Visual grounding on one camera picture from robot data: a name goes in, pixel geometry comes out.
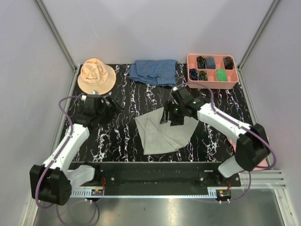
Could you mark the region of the grey cloth napkin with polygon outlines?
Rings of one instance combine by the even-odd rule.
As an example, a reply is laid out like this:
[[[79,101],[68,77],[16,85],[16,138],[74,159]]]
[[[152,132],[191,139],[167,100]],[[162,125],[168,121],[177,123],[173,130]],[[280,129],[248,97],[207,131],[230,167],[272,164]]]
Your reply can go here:
[[[185,147],[198,125],[198,120],[190,117],[185,117],[180,126],[160,124],[162,116],[161,107],[135,118],[144,155],[171,153]]]

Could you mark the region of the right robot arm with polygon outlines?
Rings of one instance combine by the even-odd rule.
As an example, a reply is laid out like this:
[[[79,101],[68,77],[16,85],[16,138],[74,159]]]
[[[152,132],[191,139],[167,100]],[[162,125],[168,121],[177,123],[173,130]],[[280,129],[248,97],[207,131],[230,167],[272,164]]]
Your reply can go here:
[[[214,127],[235,144],[235,155],[221,163],[213,176],[216,185],[225,186],[241,171],[251,172],[270,154],[262,125],[236,120],[218,110],[212,98],[194,97],[184,86],[174,87],[171,95],[173,100],[165,102],[161,124],[184,125],[184,118],[190,117]]]

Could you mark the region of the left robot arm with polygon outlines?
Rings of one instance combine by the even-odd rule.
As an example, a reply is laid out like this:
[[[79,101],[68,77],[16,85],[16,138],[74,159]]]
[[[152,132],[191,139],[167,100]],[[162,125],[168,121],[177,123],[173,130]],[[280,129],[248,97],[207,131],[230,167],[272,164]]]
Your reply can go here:
[[[69,128],[54,152],[41,164],[30,169],[32,198],[40,207],[40,201],[50,205],[65,205],[72,192],[84,183],[97,186],[102,180],[101,170],[94,163],[84,163],[69,172],[69,166],[82,146],[98,125],[107,125],[120,113],[123,107],[110,96],[97,93],[78,95],[84,102],[80,113],[70,118]]]

